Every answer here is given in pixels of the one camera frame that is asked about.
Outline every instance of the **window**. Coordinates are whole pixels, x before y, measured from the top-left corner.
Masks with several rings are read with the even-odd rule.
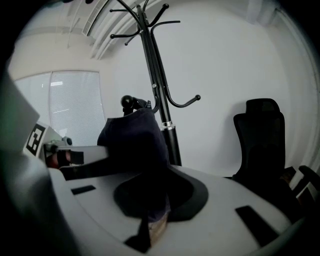
[[[70,137],[74,146],[97,145],[105,125],[98,72],[56,71],[29,76],[16,84],[40,114],[40,122],[60,136]]]
[[[15,81],[22,95],[40,115],[39,121],[51,126],[49,114],[49,84],[51,72],[28,76]]]

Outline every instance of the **coat rack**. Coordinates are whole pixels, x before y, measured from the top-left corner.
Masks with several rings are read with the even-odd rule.
[[[160,52],[154,35],[154,30],[160,25],[180,23],[179,20],[158,22],[162,14],[169,8],[169,5],[165,3],[159,13],[155,16],[154,20],[149,23],[146,15],[146,7],[149,0],[144,2],[143,8],[138,4],[136,5],[137,12],[134,12],[123,0],[117,0],[124,9],[111,9],[110,12],[128,12],[136,21],[137,31],[132,34],[112,34],[111,39],[115,38],[130,38],[125,45],[127,46],[130,41],[137,35],[141,36],[142,45],[144,49],[144,55],[146,64],[149,71],[152,91],[155,100],[155,107],[153,112],[159,111],[162,121],[162,133],[165,138],[166,145],[169,151],[169,160],[172,165],[181,166],[181,157],[179,151],[178,137],[176,126],[173,124],[168,101],[177,108],[185,108],[192,103],[201,99],[200,95],[196,95],[185,104],[177,104],[173,101],[170,95],[165,69],[161,60]]]

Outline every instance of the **black office chair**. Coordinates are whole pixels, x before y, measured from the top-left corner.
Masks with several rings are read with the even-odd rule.
[[[303,210],[280,177],[285,172],[285,118],[270,98],[246,102],[246,113],[233,118],[239,136],[242,163],[232,177],[257,195],[278,207],[293,223]]]

